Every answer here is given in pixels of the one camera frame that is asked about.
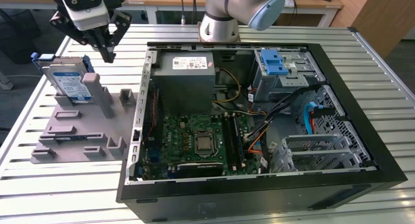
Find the wall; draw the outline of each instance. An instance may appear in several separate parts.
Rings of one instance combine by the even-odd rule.
[[[411,39],[415,40],[415,27],[410,30],[407,36],[404,36],[403,39]]]
[[[332,27],[351,26],[367,0],[339,0],[339,1],[344,4],[344,7],[338,12],[336,17],[332,20],[331,26]]]
[[[392,51],[415,26],[415,0],[340,0],[331,26],[358,28],[382,57]]]

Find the sticker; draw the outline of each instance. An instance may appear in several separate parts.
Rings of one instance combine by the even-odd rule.
[[[60,89],[71,99],[80,101],[91,99],[91,93],[81,83],[79,72],[55,72],[53,76]]]
[[[263,157],[260,158],[260,164],[264,166],[264,168],[268,167],[268,162]]]
[[[339,6],[339,5],[327,5],[326,8],[328,8],[328,9],[340,9],[342,6]]]
[[[144,4],[141,1],[128,1],[129,4]]]
[[[253,103],[253,94],[248,94],[248,101]]]
[[[271,144],[270,144],[270,146],[268,146],[268,149],[275,149],[276,146],[278,146],[278,144],[272,141]]]
[[[175,57],[173,69],[207,69],[208,63],[205,57]]]
[[[197,207],[197,213],[201,215],[208,215],[209,217],[213,217],[216,214],[217,205],[216,203],[201,203]]]
[[[286,67],[295,67],[295,66],[296,66],[295,63],[287,63],[287,64],[286,64]]]

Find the slotted aluminum surface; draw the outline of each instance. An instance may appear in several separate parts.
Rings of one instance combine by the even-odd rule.
[[[257,32],[240,28],[243,42],[319,43],[335,65],[371,123],[395,156],[408,181],[374,192],[338,209],[220,218],[191,223],[415,223],[415,103],[396,75],[379,60],[359,34],[343,28],[272,27]],[[139,90],[148,41],[197,41],[195,26],[133,25],[105,64],[89,46],[65,39],[64,56],[87,54],[101,84],[111,90]],[[121,163],[31,164],[37,137],[56,104],[45,77],[0,148],[0,222],[141,223],[115,202]]]

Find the ram slot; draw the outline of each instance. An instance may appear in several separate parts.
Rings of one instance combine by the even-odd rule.
[[[233,119],[233,129],[235,129],[235,136],[236,136],[236,147],[237,147],[237,152],[239,152],[240,167],[245,167],[244,149],[241,147],[241,136],[240,136],[240,132],[239,132],[239,125],[237,125],[236,116],[232,116],[232,119]]]
[[[232,122],[229,120],[229,116],[221,117],[221,127],[223,127],[223,140],[225,142],[225,149],[227,149],[227,163],[229,171],[235,171],[237,168],[237,160],[235,160],[235,147],[233,145],[236,142],[232,138]]]

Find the desk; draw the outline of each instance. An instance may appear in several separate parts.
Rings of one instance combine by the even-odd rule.
[[[197,11],[204,11],[205,0],[196,0]],[[320,14],[323,15],[319,27],[328,27],[331,21],[343,8],[339,0],[326,2],[323,0],[296,0],[298,14]],[[192,0],[184,0],[184,10],[192,11]],[[0,8],[15,9],[55,9],[56,4],[52,0],[0,0]],[[181,0],[129,0],[124,3],[120,10],[144,10],[148,15],[148,23],[156,24],[157,11],[181,11]],[[292,7],[286,7],[283,13],[291,14]]]
[[[362,106],[408,181],[372,192],[336,209],[204,220],[200,223],[350,224],[415,223],[415,97],[359,34],[346,28],[271,27],[257,32],[240,26],[243,42],[319,43]],[[109,90],[139,91],[148,41],[197,41],[193,25],[132,25],[105,64],[91,46],[68,37],[57,55],[92,59]],[[115,202],[121,161],[31,164],[31,152],[47,126],[56,101],[41,78],[0,148],[1,224],[140,224]]]

